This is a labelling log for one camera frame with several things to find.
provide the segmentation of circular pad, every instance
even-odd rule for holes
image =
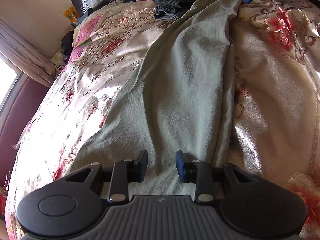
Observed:
[[[299,233],[307,217],[302,199],[270,182],[239,183],[220,211],[231,227],[256,239]]]
[[[69,196],[53,195],[40,201],[39,210],[45,215],[56,217],[70,213],[76,205],[76,201]]]
[[[100,197],[89,186],[57,180],[25,196],[16,216],[25,232],[61,238],[88,230],[102,211]]]

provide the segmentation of metal screw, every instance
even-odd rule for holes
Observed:
[[[113,202],[121,202],[125,200],[125,195],[123,194],[113,194],[110,196],[110,200]]]
[[[201,194],[198,196],[198,200],[201,202],[210,202],[213,200],[213,196],[210,194]]]

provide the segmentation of pink floral pattern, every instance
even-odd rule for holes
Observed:
[[[80,29],[75,46],[71,52],[69,62],[76,61],[81,56],[85,46],[91,42],[90,35],[97,26],[102,14],[98,14],[93,19],[86,22]]]
[[[15,211],[28,193],[66,174],[78,150],[102,126],[117,93],[172,20],[156,21],[154,4],[113,4],[75,30],[71,60],[26,129],[6,202],[10,240],[23,236]]]
[[[319,240],[320,236],[320,168],[313,165],[310,172],[296,171],[284,187],[297,194],[306,204],[308,214],[300,237]]]
[[[278,8],[276,16],[270,16],[266,19],[269,32],[268,40],[271,43],[280,45],[284,50],[292,50],[292,41],[290,40],[290,32],[295,28],[295,22],[286,9]]]

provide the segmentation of black clamp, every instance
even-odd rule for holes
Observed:
[[[136,212],[140,219],[134,223],[144,225],[150,222],[152,214],[157,221],[164,218],[155,210],[163,210],[168,216],[169,210],[190,214],[190,209],[215,210],[220,218],[211,217],[208,221],[223,221],[227,228],[244,236],[280,239],[298,234],[307,216],[305,204],[292,192],[231,163],[214,168],[207,162],[188,158],[182,151],[176,152],[176,168],[181,183],[196,184],[194,202],[190,196],[140,195],[129,200],[128,183],[142,182],[147,166],[148,153],[142,150],[137,160],[118,161],[105,169],[100,163],[91,163],[30,193],[21,200],[16,213],[27,233],[26,239],[80,239],[75,237],[81,235],[84,236],[81,239],[86,239],[85,232],[98,230],[104,218],[107,227],[108,217],[115,214],[117,220],[123,218],[119,220],[121,227],[131,227],[134,220],[130,217]],[[100,198],[104,182],[110,182],[107,199]],[[225,194],[223,199],[215,196],[218,184]],[[159,225],[157,230],[163,230],[164,222],[155,225]],[[175,220],[172,225],[177,229],[184,222]]]

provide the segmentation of sunlight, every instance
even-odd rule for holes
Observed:
[[[9,88],[11,87],[17,73],[10,68],[2,59],[0,59],[0,104],[4,100]]]

